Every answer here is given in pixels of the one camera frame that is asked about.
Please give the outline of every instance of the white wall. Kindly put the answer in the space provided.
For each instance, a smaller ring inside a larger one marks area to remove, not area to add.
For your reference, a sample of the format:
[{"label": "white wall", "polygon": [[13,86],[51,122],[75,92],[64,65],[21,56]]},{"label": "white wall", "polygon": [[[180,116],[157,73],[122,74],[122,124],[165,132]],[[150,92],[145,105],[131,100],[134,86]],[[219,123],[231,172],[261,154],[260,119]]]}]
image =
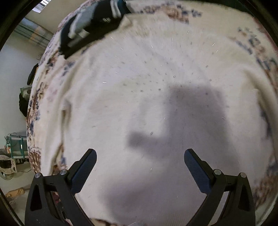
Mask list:
[{"label": "white wall", "polygon": [[28,76],[44,49],[12,33],[0,52],[0,148],[8,133],[26,134],[26,118],[19,110],[20,88],[27,86]]},{"label": "white wall", "polygon": [[59,23],[85,0],[52,0],[41,13],[31,11],[26,18],[55,33]]}]

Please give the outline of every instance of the white blanket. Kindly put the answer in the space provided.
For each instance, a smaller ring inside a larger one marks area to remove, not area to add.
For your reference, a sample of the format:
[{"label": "white blanket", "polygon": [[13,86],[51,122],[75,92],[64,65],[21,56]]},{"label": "white blanket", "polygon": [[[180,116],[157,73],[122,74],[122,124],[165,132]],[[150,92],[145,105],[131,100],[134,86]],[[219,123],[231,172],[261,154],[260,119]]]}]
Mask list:
[{"label": "white blanket", "polygon": [[[143,8],[138,2],[135,10]],[[255,22],[233,9],[182,4],[192,12],[189,24],[171,7],[129,14],[105,39],[38,69],[31,95],[47,87],[29,149],[39,147],[43,175],[57,156],[69,168],[96,150],[98,162],[77,195],[89,217],[185,225],[204,199],[183,161],[188,148],[225,174],[245,172],[252,188],[264,176],[273,142],[261,107],[273,134],[278,110],[256,48],[242,44]],[[264,34],[257,39],[271,49]]]}]

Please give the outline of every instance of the metal screw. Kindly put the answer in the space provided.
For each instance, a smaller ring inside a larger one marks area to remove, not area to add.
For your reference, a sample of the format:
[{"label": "metal screw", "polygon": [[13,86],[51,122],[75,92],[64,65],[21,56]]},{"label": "metal screw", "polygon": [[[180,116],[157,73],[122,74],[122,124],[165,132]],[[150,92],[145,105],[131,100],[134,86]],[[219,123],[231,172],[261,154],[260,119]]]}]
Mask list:
[{"label": "metal screw", "polygon": [[61,175],[65,175],[67,172],[68,172],[68,171],[67,171],[66,169],[62,169],[62,170],[60,171],[60,174],[61,174]]},{"label": "metal screw", "polygon": [[35,178],[39,178],[41,176],[41,173],[36,173]]},{"label": "metal screw", "polygon": [[215,170],[214,170],[214,173],[215,173],[216,175],[220,175],[222,172],[221,172],[221,170],[219,170],[219,169],[215,169]]},{"label": "metal screw", "polygon": [[240,173],[240,176],[241,176],[242,178],[245,178],[245,177],[246,177],[246,174],[245,174],[245,173]]}]

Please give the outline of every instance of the blue gripper pad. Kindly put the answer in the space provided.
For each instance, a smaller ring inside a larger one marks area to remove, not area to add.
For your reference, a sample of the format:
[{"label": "blue gripper pad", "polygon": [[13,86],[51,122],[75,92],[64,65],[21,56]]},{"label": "blue gripper pad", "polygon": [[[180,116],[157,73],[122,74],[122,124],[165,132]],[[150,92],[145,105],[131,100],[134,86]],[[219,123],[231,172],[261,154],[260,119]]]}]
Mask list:
[{"label": "blue gripper pad", "polygon": [[81,191],[83,185],[85,184],[88,176],[90,175],[92,169],[96,164],[96,159],[97,159],[96,151],[93,149],[91,150],[92,150],[91,153],[85,159],[83,164],[79,167],[78,171],[75,173],[75,175],[71,180],[71,193],[73,195]]},{"label": "blue gripper pad", "polygon": [[200,191],[208,195],[211,192],[210,179],[206,172],[203,170],[203,168],[200,166],[198,161],[193,157],[190,151],[193,150],[187,149],[185,151],[184,162],[187,168],[189,169],[191,175],[193,176]]}]

